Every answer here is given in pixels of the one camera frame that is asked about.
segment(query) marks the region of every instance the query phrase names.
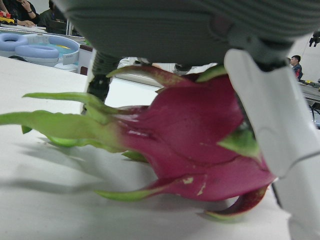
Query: light blue object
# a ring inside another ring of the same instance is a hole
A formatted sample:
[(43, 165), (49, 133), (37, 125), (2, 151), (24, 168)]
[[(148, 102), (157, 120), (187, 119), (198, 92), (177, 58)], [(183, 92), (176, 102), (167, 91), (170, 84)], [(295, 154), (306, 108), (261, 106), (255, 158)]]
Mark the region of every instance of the light blue object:
[(15, 48), (15, 53), (21, 57), (56, 59), (59, 51), (52, 46), (44, 45), (22, 45)]
[(15, 33), (0, 34), (0, 51), (14, 52), (17, 46), (28, 44), (28, 39), (23, 35)]

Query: dark jacket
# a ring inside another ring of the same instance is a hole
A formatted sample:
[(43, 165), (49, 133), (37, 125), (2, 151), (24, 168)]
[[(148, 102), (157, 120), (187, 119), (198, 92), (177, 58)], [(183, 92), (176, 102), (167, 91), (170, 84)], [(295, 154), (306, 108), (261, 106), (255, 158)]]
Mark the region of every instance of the dark jacket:
[(30, 3), (30, 8), (35, 14), (35, 18), (30, 18), (27, 10), (21, 5), (20, 2), (16, 0), (3, 0), (3, 3), (8, 10), (8, 12), (12, 15), (17, 15), (17, 19), (20, 21), (29, 20), (34, 24), (38, 24), (40, 18), (39, 14), (36, 12), (35, 7)]

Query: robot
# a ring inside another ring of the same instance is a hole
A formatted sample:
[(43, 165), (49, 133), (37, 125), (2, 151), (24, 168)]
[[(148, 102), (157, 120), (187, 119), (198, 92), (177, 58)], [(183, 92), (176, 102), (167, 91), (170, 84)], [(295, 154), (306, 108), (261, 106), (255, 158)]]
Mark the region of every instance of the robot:
[(320, 136), (285, 59), (297, 38), (319, 29), (320, 2), (54, 2), (97, 50), (88, 92), (101, 100), (110, 81), (105, 75), (122, 57), (187, 69), (224, 64), (268, 167), (278, 176), (274, 187), (291, 213), (292, 239), (320, 240)]

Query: person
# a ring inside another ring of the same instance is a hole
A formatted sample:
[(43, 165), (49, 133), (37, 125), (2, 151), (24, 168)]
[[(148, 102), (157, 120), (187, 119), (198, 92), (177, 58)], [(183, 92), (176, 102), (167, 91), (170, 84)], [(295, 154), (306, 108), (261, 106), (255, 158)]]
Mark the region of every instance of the person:
[(294, 55), (291, 57), (290, 64), (293, 66), (293, 71), (295, 77), (300, 80), (303, 73), (302, 73), (302, 66), (300, 65), (301, 57), (299, 55)]
[(3, 13), (4, 15), (9, 13), (2, 0), (0, 0), (0, 12)]
[(50, 23), (50, 21), (56, 21), (56, 16), (55, 16), (55, 8), (56, 5), (50, 0), (49, 1), (49, 9), (42, 12), (39, 15), (39, 22), (37, 24), (37, 26), (39, 27), (47, 27)]
[(33, 27), (39, 22), (39, 14), (35, 7), (27, 0), (3, 0), (10, 14), (17, 16), (17, 24)]

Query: table surface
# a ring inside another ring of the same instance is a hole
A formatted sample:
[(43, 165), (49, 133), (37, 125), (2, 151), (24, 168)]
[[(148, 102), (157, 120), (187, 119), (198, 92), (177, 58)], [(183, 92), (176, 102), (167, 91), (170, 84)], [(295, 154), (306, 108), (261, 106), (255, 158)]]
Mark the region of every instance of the table surface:
[[(21, 98), (29, 92), (83, 92), (86, 77), (0, 57), (0, 113), (44, 109), (79, 113), (80, 104)], [(150, 104), (156, 87), (115, 79), (107, 103)], [(203, 215), (227, 202), (199, 202), (159, 195), (117, 202), (93, 190), (130, 191), (156, 179), (145, 163), (127, 161), (91, 146), (56, 147), (40, 133), (22, 135), (0, 126), (0, 234), (2, 240), (289, 240), (287, 220), (269, 189), (263, 201), (238, 219)]]

